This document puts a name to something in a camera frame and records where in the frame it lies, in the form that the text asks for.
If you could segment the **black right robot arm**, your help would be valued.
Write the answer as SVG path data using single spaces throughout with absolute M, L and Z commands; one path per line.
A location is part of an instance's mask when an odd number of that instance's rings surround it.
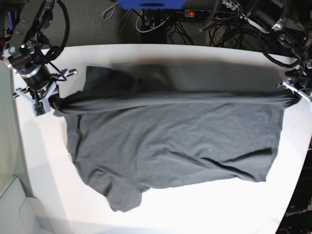
M 2 50 L 7 68 L 16 71 L 33 92 L 43 88 L 51 76 L 40 54 L 39 34 L 51 23 L 54 5 L 54 0 L 29 1 Z

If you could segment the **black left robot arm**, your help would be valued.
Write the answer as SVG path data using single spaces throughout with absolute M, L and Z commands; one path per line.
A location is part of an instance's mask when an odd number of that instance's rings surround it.
M 312 36 L 289 17 L 287 1 L 283 0 L 223 0 L 222 4 L 257 29 L 261 37 L 274 36 L 277 43 L 294 56 L 292 63 L 283 63 L 267 52 L 272 63 L 290 69 L 291 84 L 312 90 Z

